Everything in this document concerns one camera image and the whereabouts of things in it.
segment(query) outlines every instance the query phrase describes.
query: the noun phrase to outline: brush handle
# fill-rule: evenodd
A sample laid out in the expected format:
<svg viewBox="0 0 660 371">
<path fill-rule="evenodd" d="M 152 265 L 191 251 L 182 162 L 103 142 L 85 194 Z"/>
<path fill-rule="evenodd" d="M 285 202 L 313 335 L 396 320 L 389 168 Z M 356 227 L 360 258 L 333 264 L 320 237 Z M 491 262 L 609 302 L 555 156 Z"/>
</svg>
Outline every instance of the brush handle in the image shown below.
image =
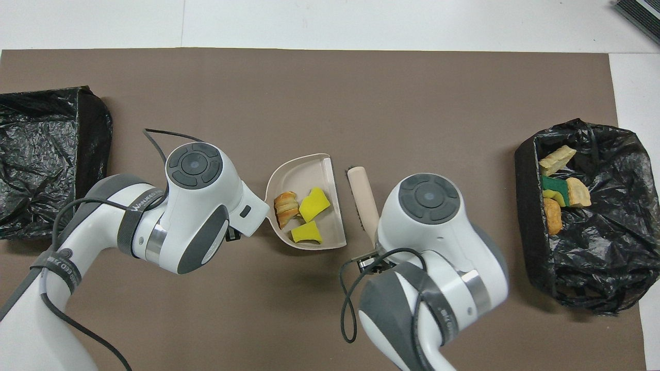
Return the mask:
<svg viewBox="0 0 660 371">
<path fill-rule="evenodd" d="M 346 172 L 350 190 L 355 198 L 355 205 L 358 208 L 358 215 L 362 221 L 364 231 L 371 239 L 372 246 L 376 245 L 376 228 L 378 227 L 378 210 L 374 201 L 371 185 L 367 172 L 361 166 L 351 168 Z"/>
</svg>

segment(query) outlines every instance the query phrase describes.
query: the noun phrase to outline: brown paper mat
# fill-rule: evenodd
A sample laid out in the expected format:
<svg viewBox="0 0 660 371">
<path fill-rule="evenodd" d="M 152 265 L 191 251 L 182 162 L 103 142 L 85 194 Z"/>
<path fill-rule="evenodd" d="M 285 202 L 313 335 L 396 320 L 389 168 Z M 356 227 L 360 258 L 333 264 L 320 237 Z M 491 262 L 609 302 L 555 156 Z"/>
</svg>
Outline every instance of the brown paper mat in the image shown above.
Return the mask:
<svg viewBox="0 0 660 371">
<path fill-rule="evenodd" d="M 67 313 L 136 370 L 394 370 L 360 328 L 339 331 L 342 262 L 368 250 L 343 175 L 367 169 L 380 208 L 415 172 L 452 179 L 471 220 L 510 265 L 511 293 L 442 348 L 459 370 L 641 370 L 637 307 L 617 318 L 567 310 L 531 287 L 515 211 L 513 151 L 573 118 L 616 125 L 607 55 L 284 50 L 4 51 L 1 92 L 87 84 L 115 120 L 110 171 L 164 186 L 142 127 L 223 149 L 258 195 L 283 162 L 332 156 L 348 246 L 303 252 L 268 223 L 176 276 L 108 250 Z M 168 151 L 177 139 L 160 139 Z M 4 302 L 39 244 L 0 243 Z M 355 277 L 351 272 L 348 278 Z M 83 338 L 100 368 L 117 360 Z"/>
</svg>

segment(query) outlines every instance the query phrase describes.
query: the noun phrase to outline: yellow sponge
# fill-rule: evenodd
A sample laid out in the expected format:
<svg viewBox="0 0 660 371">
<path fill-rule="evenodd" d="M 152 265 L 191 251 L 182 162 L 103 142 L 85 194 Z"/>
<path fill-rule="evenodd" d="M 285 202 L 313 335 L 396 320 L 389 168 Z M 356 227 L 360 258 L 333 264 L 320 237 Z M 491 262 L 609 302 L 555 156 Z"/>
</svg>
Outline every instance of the yellow sponge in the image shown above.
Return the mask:
<svg viewBox="0 0 660 371">
<path fill-rule="evenodd" d="M 315 221 L 293 228 L 291 230 L 291 236 L 293 237 L 293 242 L 296 243 L 300 241 L 316 241 L 320 244 L 323 243 L 323 238 L 321 238 L 321 233 L 319 232 L 319 228 L 317 228 Z"/>
<path fill-rule="evenodd" d="M 566 201 L 564 200 L 564 196 L 560 192 L 553 191 L 551 189 L 544 189 L 543 190 L 543 198 L 547 199 L 553 199 L 557 201 L 559 206 L 561 207 L 566 207 Z"/>
<path fill-rule="evenodd" d="M 330 206 L 330 201 L 328 201 L 323 190 L 314 187 L 310 191 L 310 195 L 302 200 L 298 210 L 302 218 L 305 219 L 305 222 L 311 222 L 320 212 L 326 210 L 328 206 Z"/>
</svg>

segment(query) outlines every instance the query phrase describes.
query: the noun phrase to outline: black trash bag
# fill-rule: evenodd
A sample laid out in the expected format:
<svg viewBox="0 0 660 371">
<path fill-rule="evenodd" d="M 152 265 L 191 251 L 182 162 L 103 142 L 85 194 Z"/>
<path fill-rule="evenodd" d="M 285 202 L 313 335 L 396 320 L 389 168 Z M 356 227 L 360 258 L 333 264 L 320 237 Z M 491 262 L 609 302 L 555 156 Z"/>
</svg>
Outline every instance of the black trash bag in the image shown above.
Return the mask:
<svg viewBox="0 0 660 371">
<path fill-rule="evenodd" d="M 563 228 L 549 236 L 538 161 L 562 145 L 577 153 L 552 177 L 580 179 L 592 205 L 562 207 Z M 527 276 L 562 305 L 615 314 L 658 279 L 660 207 L 635 133 L 580 119 L 540 131 L 515 152 L 515 184 Z"/>
<path fill-rule="evenodd" d="M 0 94 L 0 239 L 49 237 L 59 210 L 106 176 L 111 139 L 87 86 Z"/>
</svg>

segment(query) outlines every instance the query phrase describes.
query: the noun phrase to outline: croissant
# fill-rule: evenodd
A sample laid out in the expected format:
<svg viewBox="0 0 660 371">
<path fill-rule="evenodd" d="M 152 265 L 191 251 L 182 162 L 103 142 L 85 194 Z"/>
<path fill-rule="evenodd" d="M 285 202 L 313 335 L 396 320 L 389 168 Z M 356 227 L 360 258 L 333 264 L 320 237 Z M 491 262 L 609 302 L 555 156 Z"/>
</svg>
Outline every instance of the croissant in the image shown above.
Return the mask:
<svg viewBox="0 0 660 371">
<path fill-rule="evenodd" d="M 300 215 L 294 192 L 286 191 L 275 198 L 275 214 L 280 229 L 284 228 L 293 217 Z"/>
</svg>

